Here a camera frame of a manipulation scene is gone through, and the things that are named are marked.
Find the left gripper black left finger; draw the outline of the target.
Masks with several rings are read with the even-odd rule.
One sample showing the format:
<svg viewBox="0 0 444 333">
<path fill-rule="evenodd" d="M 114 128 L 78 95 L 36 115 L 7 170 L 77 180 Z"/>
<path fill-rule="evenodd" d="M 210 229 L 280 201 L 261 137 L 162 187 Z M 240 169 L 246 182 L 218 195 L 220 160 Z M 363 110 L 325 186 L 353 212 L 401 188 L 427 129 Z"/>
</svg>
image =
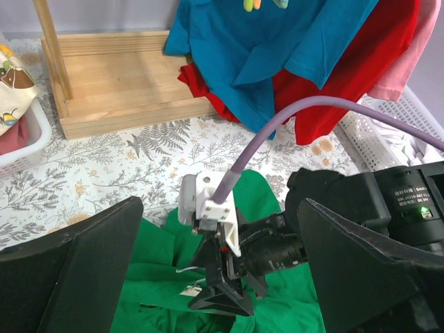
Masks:
<svg viewBox="0 0 444 333">
<path fill-rule="evenodd" d="M 1 331 L 109 332 L 142 213 L 132 196 L 1 250 Z"/>
</svg>

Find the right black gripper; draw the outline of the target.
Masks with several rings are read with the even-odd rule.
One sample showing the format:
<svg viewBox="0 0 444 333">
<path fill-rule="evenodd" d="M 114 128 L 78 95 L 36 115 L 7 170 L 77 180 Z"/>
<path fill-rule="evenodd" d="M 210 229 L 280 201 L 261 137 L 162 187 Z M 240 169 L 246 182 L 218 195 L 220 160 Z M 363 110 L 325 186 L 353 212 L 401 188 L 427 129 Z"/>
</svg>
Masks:
<svg viewBox="0 0 444 333">
<path fill-rule="evenodd" d="M 244 292 L 247 282 L 258 298 L 268 292 L 265 277 L 247 267 L 246 254 L 236 257 L 223 239 L 223 228 L 210 220 L 191 215 L 192 231 L 203 236 L 190 261 L 205 271 L 206 287 L 188 303 L 191 310 L 214 310 L 224 315 L 252 316 L 253 302 Z"/>
</svg>

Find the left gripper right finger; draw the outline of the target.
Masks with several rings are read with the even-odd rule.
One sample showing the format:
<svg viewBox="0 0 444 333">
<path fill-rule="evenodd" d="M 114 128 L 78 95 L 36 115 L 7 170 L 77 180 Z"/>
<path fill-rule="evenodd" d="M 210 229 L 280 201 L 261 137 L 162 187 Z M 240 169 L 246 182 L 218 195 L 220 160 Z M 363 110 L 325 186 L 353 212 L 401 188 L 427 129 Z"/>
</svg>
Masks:
<svg viewBox="0 0 444 333">
<path fill-rule="evenodd" d="M 327 332 L 442 332 L 443 257 L 301 202 L 302 242 Z"/>
</svg>

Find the green t shirt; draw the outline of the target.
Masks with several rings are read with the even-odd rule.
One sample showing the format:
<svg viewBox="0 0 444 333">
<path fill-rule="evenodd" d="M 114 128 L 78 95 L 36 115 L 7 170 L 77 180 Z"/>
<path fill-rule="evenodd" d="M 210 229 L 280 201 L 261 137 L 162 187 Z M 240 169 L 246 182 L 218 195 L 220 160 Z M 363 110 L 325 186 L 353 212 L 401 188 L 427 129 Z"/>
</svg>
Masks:
<svg viewBox="0 0 444 333">
<path fill-rule="evenodd" d="M 141 222 L 111 332 L 324 332 L 307 264 L 267 276 L 268 294 L 251 317 L 192 311 L 180 293 L 204 278 L 186 267 L 200 242 L 173 210 L 163 228 Z"/>
</svg>

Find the cream white hanger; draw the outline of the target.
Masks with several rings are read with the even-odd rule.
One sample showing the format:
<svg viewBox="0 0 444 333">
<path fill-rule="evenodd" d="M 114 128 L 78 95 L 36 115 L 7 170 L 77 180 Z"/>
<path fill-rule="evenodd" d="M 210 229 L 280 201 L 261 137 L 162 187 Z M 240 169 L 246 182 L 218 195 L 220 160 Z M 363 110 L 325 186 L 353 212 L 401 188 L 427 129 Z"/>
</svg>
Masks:
<svg viewBox="0 0 444 333">
<path fill-rule="evenodd" d="M 184 273 L 187 271 L 195 271 L 199 270 L 200 267 L 198 266 L 188 266 L 186 268 L 177 268 L 176 273 Z M 203 289 L 201 284 L 203 282 L 206 282 L 205 278 L 198 279 L 191 284 L 188 284 L 184 290 L 180 293 L 181 296 L 187 296 L 187 297 L 196 297 Z"/>
</svg>

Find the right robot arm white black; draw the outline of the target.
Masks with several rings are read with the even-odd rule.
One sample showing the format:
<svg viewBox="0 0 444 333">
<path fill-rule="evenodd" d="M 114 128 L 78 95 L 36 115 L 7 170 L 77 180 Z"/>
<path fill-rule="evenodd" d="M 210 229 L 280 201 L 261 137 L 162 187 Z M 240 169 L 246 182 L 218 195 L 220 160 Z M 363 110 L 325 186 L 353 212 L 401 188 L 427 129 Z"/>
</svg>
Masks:
<svg viewBox="0 0 444 333">
<path fill-rule="evenodd" d="M 443 319 L 443 164 L 344 176 L 291 174 L 282 213 L 246 223 L 229 194 L 213 199 L 220 171 L 188 175 L 178 217 L 203 240 L 191 265 L 207 286 L 189 303 L 251 316 L 241 290 L 268 293 L 269 273 L 310 265 L 326 328 L 347 331 L 383 313 Z"/>
</svg>

